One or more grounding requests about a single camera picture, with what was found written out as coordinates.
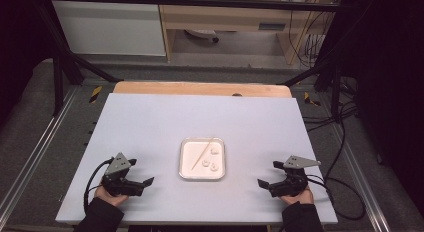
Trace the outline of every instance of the white table surface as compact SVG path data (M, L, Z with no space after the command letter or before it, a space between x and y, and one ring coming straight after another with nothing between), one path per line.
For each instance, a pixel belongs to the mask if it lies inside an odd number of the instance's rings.
M179 175L181 142L187 137L224 141L226 174L193 182ZM122 152L137 159L127 179L155 177L141 197L120 208L124 224L276 224L285 204L258 186L276 183L284 171L273 161L290 155L315 160L295 99L197 95L110 94L56 220L84 218L83 194L94 169ZM107 166L93 180L97 185ZM322 177L319 167L307 174ZM337 223L325 190L310 183L322 223Z

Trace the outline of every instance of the white cabinet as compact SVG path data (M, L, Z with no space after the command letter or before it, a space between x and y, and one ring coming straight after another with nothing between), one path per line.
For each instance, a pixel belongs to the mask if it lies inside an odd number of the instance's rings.
M53 4L75 53L165 56L157 5Z

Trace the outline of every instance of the person's hand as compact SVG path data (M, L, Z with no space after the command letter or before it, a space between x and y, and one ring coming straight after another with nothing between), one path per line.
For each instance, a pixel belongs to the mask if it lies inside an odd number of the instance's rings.
M288 205L292 205L296 202L300 202L301 204L313 204L314 203L314 195L312 194L311 189L309 188L309 185L306 186L305 190L300 192L296 196L281 196L281 200L286 202Z
M106 189L103 186L100 185L96 189L96 192L94 193L94 197L102 199L106 201L107 203L116 207L122 204L125 200L127 200L129 196L128 195L112 196L111 194L109 194L109 192L106 191Z

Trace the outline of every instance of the white object on shelf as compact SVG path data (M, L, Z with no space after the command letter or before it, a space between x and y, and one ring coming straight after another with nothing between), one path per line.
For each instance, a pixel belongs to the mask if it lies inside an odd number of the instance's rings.
M204 39L212 39L214 43L218 43L219 38L214 30L185 30L187 33Z

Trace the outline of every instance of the sleeve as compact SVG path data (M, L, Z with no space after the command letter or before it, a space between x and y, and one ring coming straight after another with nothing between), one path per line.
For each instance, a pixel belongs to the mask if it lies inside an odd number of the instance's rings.
M115 232L124 213L115 206L94 198L87 209L87 215L74 232Z
M286 232L315 232L324 231L314 204L296 202L288 206L282 213L283 229Z

